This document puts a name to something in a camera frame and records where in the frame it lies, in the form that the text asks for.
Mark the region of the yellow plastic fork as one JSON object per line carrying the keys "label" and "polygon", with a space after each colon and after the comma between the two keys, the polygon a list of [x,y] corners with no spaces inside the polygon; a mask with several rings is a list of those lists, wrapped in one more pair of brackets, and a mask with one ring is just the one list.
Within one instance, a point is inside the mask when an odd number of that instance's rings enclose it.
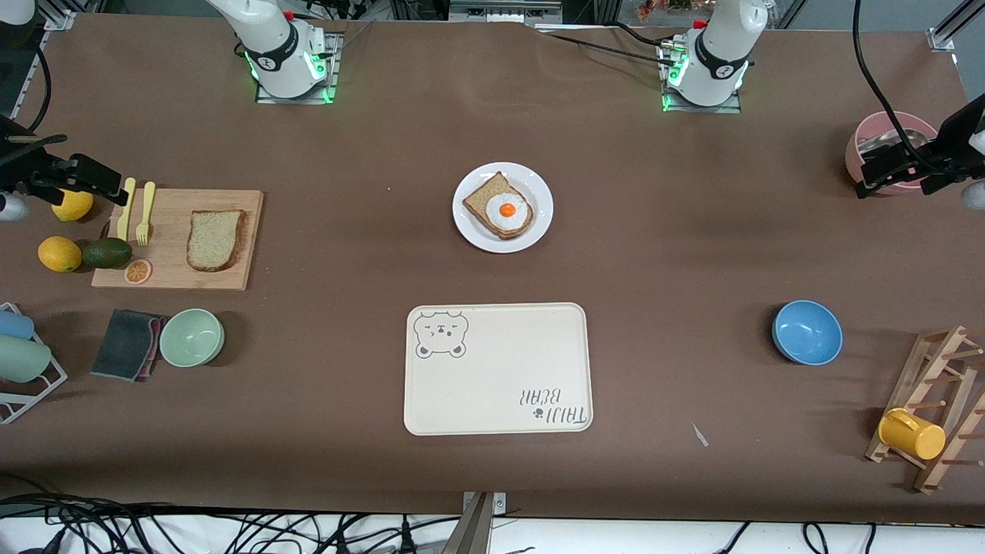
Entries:
{"label": "yellow plastic fork", "polygon": [[143,187],[142,220],[135,229],[135,236],[141,248],[147,246],[152,234],[152,207],[157,196],[157,183],[148,180]]}

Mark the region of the blue bowl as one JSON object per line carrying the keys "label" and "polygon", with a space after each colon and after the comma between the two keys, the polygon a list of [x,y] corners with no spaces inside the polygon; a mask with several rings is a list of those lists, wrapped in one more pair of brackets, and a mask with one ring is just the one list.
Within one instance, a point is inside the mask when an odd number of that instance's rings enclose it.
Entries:
{"label": "blue bowl", "polygon": [[842,351],[840,322],[826,306],[812,299],[782,305],[771,324],[773,344],[791,362],[826,365]]}

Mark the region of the pale green bowl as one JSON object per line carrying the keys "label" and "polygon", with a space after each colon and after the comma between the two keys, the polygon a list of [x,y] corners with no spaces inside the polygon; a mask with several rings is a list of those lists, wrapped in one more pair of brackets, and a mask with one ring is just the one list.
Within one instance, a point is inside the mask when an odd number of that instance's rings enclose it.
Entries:
{"label": "pale green bowl", "polygon": [[217,315],[206,309],[176,313],[159,336],[162,357],[177,368],[206,365],[217,357],[224,344],[224,326]]}

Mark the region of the light brown bread slice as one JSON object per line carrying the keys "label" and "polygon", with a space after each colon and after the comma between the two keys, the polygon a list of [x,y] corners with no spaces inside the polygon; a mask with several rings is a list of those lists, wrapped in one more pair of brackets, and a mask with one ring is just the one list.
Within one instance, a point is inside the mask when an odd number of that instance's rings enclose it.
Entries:
{"label": "light brown bread slice", "polygon": [[198,272],[222,272],[235,264],[249,214],[243,210],[195,210],[186,243],[186,262]]}

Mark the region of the cream bear print tray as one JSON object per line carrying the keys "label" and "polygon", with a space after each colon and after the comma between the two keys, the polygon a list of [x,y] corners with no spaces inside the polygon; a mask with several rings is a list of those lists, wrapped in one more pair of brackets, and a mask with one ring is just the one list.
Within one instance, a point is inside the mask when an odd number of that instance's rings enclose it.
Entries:
{"label": "cream bear print tray", "polygon": [[403,422],[419,437],[587,430],[586,312],[573,302],[413,309]]}

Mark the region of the metal table bracket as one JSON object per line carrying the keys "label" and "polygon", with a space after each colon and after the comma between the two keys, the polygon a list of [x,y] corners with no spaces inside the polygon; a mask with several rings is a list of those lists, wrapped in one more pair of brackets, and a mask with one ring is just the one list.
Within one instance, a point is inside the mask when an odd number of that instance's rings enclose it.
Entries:
{"label": "metal table bracket", "polygon": [[466,494],[463,532],[455,554],[489,554],[493,519],[506,515],[506,492],[469,492]]}

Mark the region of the yellow lemon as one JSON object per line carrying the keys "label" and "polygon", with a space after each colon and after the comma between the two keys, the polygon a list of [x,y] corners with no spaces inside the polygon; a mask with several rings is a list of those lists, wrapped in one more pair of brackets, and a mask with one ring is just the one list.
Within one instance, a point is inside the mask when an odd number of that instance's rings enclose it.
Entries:
{"label": "yellow lemon", "polygon": [[77,222],[89,214],[94,207],[94,196],[89,192],[70,192],[61,189],[61,203],[52,205],[54,215],[63,222]]}
{"label": "yellow lemon", "polygon": [[49,236],[36,249],[38,260],[53,272],[71,273],[83,264],[83,252],[76,242],[64,236]]}

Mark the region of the wooden cutting board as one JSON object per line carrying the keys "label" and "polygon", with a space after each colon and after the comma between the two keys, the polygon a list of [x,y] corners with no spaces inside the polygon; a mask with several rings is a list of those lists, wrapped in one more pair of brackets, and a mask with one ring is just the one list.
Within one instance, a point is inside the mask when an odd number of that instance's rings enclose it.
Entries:
{"label": "wooden cutting board", "polygon": [[[253,249],[262,214],[264,193],[257,190],[171,189],[159,187],[152,204],[150,242],[134,242],[136,227],[143,221],[143,192],[136,192],[128,229],[135,259],[151,263],[150,278],[142,284],[125,280],[125,272],[96,269],[92,287],[123,289],[228,290],[244,291],[249,284]],[[192,228],[192,213],[198,211],[246,212],[240,249],[231,268],[222,272],[199,272],[186,262],[186,243]]]}

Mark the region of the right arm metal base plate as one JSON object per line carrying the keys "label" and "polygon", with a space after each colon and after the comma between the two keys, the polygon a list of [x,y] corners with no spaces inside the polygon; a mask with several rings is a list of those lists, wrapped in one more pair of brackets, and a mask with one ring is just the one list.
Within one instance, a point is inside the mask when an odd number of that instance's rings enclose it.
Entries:
{"label": "right arm metal base plate", "polygon": [[291,41],[274,52],[247,52],[259,104],[330,105],[342,58],[342,34],[295,22]]}

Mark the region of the grey folded cloth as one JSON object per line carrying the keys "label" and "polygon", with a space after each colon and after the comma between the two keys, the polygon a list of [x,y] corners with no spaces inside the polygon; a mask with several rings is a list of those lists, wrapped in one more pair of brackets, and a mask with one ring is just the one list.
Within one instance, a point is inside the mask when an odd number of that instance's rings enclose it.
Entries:
{"label": "grey folded cloth", "polygon": [[164,315],[116,309],[89,372],[126,382],[148,381],[167,321]]}

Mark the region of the yellow plastic knife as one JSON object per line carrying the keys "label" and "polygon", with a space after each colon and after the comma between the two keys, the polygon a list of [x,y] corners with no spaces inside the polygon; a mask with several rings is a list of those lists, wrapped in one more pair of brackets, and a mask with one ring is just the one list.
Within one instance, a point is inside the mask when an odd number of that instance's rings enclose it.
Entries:
{"label": "yellow plastic knife", "polygon": [[137,179],[125,179],[123,190],[127,194],[127,199],[121,209],[119,220],[116,223],[116,238],[123,242],[128,242],[129,225],[132,214],[132,204],[136,195],[136,186]]}

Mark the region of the toy fried egg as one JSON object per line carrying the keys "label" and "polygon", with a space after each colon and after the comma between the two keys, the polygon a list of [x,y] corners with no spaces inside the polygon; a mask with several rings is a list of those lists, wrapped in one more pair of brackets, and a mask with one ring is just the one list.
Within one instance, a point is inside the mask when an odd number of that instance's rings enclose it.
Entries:
{"label": "toy fried egg", "polygon": [[486,203],[485,210],[489,224],[496,230],[518,232],[528,225],[530,207],[520,194],[496,194]]}

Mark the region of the pink bowl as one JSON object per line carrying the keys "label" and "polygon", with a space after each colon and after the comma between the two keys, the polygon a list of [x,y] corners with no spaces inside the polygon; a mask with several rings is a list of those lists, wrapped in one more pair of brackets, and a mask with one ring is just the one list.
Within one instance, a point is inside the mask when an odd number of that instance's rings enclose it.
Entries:
{"label": "pink bowl", "polygon": [[[913,147],[920,147],[936,138],[938,128],[919,117],[897,113],[897,118]],[[846,145],[845,165],[855,182],[862,180],[862,165],[876,157],[877,151],[900,144],[900,134],[885,112],[878,112],[862,120]]]}

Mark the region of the pale green cup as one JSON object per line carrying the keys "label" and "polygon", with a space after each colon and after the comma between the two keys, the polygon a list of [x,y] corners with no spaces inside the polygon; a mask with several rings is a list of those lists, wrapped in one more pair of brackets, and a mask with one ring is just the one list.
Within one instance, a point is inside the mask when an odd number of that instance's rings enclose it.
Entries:
{"label": "pale green cup", "polygon": [[28,383],[45,372],[52,350],[39,342],[0,335],[0,378]]}

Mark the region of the white round plate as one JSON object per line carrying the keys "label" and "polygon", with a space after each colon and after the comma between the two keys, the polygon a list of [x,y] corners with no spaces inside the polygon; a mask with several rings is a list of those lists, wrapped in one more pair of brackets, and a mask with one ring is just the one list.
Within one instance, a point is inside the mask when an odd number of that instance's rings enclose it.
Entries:
{"label": "white round plate", "polygon": [[[510,185],[518,189],[533,208],[531,227],[524,234],[517,236],[516,239],[510,239],[510,241],[498,239],[492,232],[486,230],[463,204],[463,200],[469,194],[497,172],[502,172]],[[535,242],[538,242],[548,231],[553,220],[553,210],[555,210],[553,194],[545,180],[539,173],[524,167],[524,165],[517,164],[517,162],[490,162],[474,169],[464,179],[461,179],[454,191],[452,200],[452,213],[458,231],[475,248],[496,255],[520,252],[520,250],[535,245]]]}

